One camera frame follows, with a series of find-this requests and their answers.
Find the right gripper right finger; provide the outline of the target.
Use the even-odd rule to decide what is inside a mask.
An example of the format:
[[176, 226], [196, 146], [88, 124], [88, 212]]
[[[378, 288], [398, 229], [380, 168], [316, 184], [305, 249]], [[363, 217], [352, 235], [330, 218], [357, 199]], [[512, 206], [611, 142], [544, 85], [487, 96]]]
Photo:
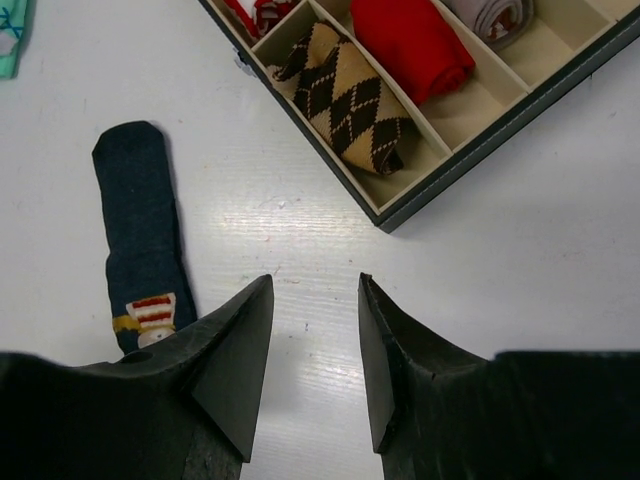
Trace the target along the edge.
[[405, 313], [369, 274], [358, 286], [373, 450], [387, 479], [497, 479], [496, 366]]

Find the navy patterned sock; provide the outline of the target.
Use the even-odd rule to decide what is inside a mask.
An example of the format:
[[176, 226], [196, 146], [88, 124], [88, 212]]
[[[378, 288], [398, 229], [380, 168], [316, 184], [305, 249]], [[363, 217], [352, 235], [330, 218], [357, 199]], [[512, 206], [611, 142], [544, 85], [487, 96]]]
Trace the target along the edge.
[[166, 141], [151, 123], [128, 122], [105, 131], [92, 158], [109, 246], [112, 327], [130, 354], [197, 319]]

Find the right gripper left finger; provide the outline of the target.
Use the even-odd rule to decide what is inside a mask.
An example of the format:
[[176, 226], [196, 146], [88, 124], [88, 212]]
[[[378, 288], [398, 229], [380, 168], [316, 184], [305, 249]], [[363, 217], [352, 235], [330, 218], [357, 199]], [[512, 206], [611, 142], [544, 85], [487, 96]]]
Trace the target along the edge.
[[252, 455], [273, 310], [263, 275], [165, 340], [73, 369], [65, 478], [238, 478]]

